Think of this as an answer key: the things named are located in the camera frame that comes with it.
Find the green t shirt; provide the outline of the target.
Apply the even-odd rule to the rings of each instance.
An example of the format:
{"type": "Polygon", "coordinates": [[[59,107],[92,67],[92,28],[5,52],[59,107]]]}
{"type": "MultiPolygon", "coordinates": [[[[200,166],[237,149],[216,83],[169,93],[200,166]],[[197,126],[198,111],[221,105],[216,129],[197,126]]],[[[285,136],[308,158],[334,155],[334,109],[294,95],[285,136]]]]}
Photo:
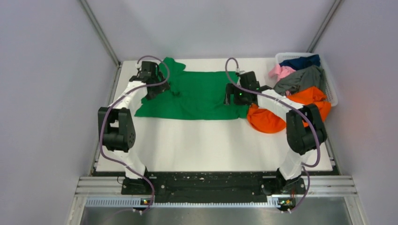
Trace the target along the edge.
{"type": "Polygon", "coordinates": [[[238,81],[235,72],[187,71],[186,65],[166,57],[159,64],[165,75],[170,70],[170,89],[154,99],[142,99],[136,117],[176,120],[235,120],[245,118],[249,106],[224,104],[226,85],[238,81]]]}

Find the orange t shirt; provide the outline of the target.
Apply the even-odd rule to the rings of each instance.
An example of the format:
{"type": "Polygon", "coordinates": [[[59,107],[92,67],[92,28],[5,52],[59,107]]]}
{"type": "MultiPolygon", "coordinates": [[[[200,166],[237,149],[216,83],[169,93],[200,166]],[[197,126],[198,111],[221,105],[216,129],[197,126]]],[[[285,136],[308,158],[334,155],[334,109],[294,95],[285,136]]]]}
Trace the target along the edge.
{"type": "MultiPolygon", "coordinates": [[[[326,94],[314,86],[295,94],[290,94],[287,98],[304,105],[315,104],[319,109],[322,121],[326,120],[331,110],[331,103],[327,101],[326,94]]],[[[259,108],[256,104],[252,104],[249,107],[247,120],[254,129],[262,133],[274,134],[286,128],[284,120],[267,109],[259,108]]]]}

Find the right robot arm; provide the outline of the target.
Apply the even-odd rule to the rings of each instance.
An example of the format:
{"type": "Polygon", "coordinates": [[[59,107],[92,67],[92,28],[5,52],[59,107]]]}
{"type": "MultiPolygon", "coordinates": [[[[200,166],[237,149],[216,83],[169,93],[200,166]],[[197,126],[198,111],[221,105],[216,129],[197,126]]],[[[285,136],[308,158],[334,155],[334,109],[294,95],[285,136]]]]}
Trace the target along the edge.
{"type": "Polygon", "coordinates": [[[304,105],[278,94],[268,86],[260,86],[253,71],[241,73],[236,70],[238,82],[232,80],[226,85],[224,103],[249,105],[269,110],[286,124],[288,153],[276,171],[276,178],[262,186],[265,194],[288,193],[298,184],[304,167],[314,168],[321,159],[321,143],[327,133],[320,111],[315,104],[304,105]]]}

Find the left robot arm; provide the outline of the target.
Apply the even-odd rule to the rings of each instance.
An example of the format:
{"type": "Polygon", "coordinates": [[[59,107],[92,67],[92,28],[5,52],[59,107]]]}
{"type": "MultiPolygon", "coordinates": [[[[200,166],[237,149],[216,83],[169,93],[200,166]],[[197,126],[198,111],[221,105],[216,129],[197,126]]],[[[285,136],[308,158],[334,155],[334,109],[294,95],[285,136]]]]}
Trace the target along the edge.
{"type": "Polygon", "coordinates": [[[120,96],[110,106],[98,110],[100,153],[124,167],[123,195],[154,194],[147,168],[133,150],[137,137],[133,116],[142,106],[142,99],[152,100],[170,88],[159,64],[139,61],[136,68],[120,96]]]}

